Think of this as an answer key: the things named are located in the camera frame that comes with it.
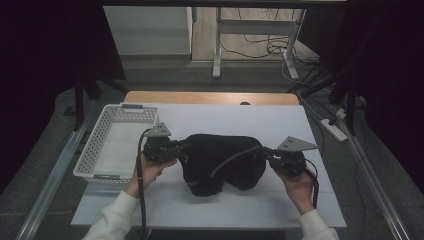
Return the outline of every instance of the floor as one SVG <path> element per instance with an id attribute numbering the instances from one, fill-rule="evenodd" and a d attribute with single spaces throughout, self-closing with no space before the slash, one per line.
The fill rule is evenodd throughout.
<path id="1" fill-rule="evenodd" d="M 280 20 L 290 21 L 296 19 L 299 10 L 292 9 L 245 9 L 245 8 L 222 8 L 222 18 L 227 19 L 255 19 L 255 20 Z M 278 54 L 277 48 L 270 48 L 273 53 L 267 51 L 267 44 L 285 47 L 287 45 L 287 36 L 262 36 L 262 35 L 222 35 L 222 46 L 233 52 L 222 48 L 222 60 L 255 60 L 255 61 L 281 61 L 281 54 Z M 192 60 L 193 61 L 212 61 L 215 50 L 216 38 L 216 9 L 198 8 L 198 19 L 193 24 L 193 43 Z M 317 55 L 297 41 L 295 44 L 296 55 L 304 61 L 316 61 Z"/>

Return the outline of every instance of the black curtain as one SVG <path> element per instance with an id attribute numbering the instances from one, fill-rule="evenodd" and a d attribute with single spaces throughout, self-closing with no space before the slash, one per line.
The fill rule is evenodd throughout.
<path id="1" fill-rule="evenodd" d="M 358 95 L 367 102 L 368 124 L 424 193 L 424 161 L 420 151 L 424 146 L 421 127 L 424 121 L 421 113 L 424 109 L 421 73 L 424 15 L 419 4 L 413 1 L 393 1 L 391 4 L 355 66 L 354 74 Z M 333 73 L 345 66 L 375 16 L 375 10 L 364 6 L 337 11 L 333 15 L 319 10 L 307 14 L 307 25 L 301 30 L 328 28 L 331 24 L 327 23 L 334 21 L 340 23 L 339 26 L 332 23 L 334 33 L 326 34 L 329 29 L 314 29 L 317 33 L 312 37 L 310 33 L 301 33 L 300 38 L 312 50 L 322 53 L 322 64 Z"/>
<path id="2" fill-rule="evenodd" d="M 125 79 L 103 7 L 78 1 L 0 3 L 1 191 L 79 74 Z"/>

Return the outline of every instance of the white sleeve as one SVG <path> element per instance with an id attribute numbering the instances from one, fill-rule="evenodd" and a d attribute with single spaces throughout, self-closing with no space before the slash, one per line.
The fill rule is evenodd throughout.
<path id="1" fill-rule="evenodd" d="M 138 200 L 121 191 L 112 205 L 103 208 L 83 239 L 124 239 L 132 227 L 131 217 Z"/>
<path id="2" fill-rule="evenodd" d="M 322 220 L 318 211 L 313 211 L 303 214 L 300 219 L 300 225 L 302 226 L 303 240 L 338 240 L 334 228 L 329 228 Z"/>

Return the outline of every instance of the metal frame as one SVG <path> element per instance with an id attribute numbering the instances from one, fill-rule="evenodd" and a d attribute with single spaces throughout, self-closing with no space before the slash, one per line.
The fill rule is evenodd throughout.
<path id="1" fill-rule="evenodd" d="M 352 5 L 377 6 L 381 0 L 359 0 Z M 241 7 L 241 8 L 345 8 L 348 0 L 101 0 L 104 6 L 162 6 L 162 7 Z M 99 4 L 87 0 L 80 5 Z"/>
<path id="2" fill-rule="evenodd" d="M 386 191 L 383 189 L 383 186 L 374 172 L 373 167 L 369 163 L 364 150 L 358 142 L 358 139 L 350 134 L 350 131 L 344 122 L 339 121 L 339 123 L 341 129 L 346 133 L 349 139 L 349 146 L 351 147 L 354 157 L 359 164 L 359 168 L 361 169 L 363 176 L 374 195 L 375 201 L 383 212 L 383 216 L 386 219 L 387 225 L 392 231 L 393 236 L 397 240 L 409 240 L 410 238 L 402 219 L 400 218 L 389 196 L 386 194 Z"/>
<path id="3" fill-rule="evenodd" d="M 63 148 L 59 159 L 54 165 L 53 170 L 51 171 L 46 183 L 43 186 L 43 189 L 32 206 L 24 224 L 19 230 L 16 239 L 33 239 L 37 233 L 37 230 L 40 227 L 40 224 L 50 206 L 50 203 L 52 202 L 53 197 L 55 196 L 56 191 L 62 182 L 66 169 L 72 160 L 72 156 L 74 155 L 78 144 L 84 136 L 85 130 L 91 121 L 91 115 L 96 105 L 97 104 L 93 103 L 92 101 L 87 104 L 87 111 L 85 112 L 85 116 L 87 117 L 82 122 L 80 128 L 76 131 L 73 131 L 69 137 L 68 142 Z"/>
<path id="4" fill-rule="evenodd" d="M 221 35 L 249 34 L 289 36 L 289 42 L 287 44 L 287 49 L 283 52 L 283 57 L 291 78 L 298 79 L 299 75 L 297 74 L 293 64 L 292 51 L 297 40 L 297 36 L 299 35 L 304 15 L 305 9 L 300 9 L 300 13 L 295 21 L 222 19 L 221 8 L 216 8 L 217 26 L 215 54 L 213 60 L 213 78 L 219 79 L 221 76 Z"/>

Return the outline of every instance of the metal bracket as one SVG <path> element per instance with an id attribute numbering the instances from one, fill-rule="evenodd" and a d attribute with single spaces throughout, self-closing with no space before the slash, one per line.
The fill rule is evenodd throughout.
<path id="1" fill-rule="evenodd" d="M 317 149 L 318 146 L 310 142 L 306 142 L 291 136 L 288 136 L 284 142 L 282 142 L 278 149 L 286 152 L 301 152 L 305 150 Z"/>
<path id="2" fill-rule="evenodd" d="M 165 126 L 165 123 L 161 122 L 158 125 L 153 126 L 152 129 L 144 134 L 145 137 L 167 137 L 171 136 L 171 132 Z"/>

